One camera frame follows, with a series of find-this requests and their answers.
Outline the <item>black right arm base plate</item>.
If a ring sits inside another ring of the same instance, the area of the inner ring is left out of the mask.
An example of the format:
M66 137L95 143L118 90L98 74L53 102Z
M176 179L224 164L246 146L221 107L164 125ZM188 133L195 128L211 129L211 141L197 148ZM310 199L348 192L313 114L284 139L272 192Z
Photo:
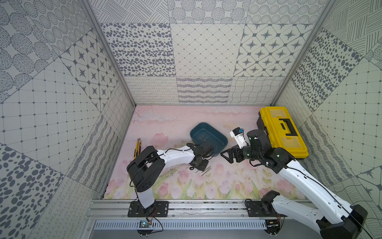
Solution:
M268 216L265 209L262 207L261 201L253 201L251 199L247 199L244 201L244 205L247 209L248 217Z

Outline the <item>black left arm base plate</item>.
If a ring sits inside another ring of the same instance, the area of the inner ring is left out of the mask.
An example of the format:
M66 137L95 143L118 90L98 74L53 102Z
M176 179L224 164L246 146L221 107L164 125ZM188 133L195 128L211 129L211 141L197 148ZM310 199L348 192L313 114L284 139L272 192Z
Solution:
M129 206L128 217L167 217L168 209L168 201L154 201L154 204L147 209L145 209L139 201L133 201Z

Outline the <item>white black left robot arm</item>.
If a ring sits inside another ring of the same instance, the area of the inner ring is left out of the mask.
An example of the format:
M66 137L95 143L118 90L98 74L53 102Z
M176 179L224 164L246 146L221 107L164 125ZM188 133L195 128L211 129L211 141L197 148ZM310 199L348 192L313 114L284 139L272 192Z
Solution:
M152 145L146 147L126 168L142 209L150 212L154 208L152 187L164 169L188 164L191 170L204 171L213 156L213 146L209 142L187 143L182 148L167 150L157 150Z

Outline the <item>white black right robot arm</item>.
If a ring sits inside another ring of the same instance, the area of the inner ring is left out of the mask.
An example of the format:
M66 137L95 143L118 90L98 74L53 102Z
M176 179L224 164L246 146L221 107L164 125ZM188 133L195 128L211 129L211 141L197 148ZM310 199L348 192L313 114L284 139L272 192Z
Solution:
M263 214L290 217L315 230L324 239L356 239L364 231L368 215L366 209L361 205L351 205L331 192L286 149L272 147L266 131L251 130L244 136L244 130L238 127L230 135L237 145L220 154L229 163L257 160L259 166L282 176L315 205L309 208L271 190L261 199Z

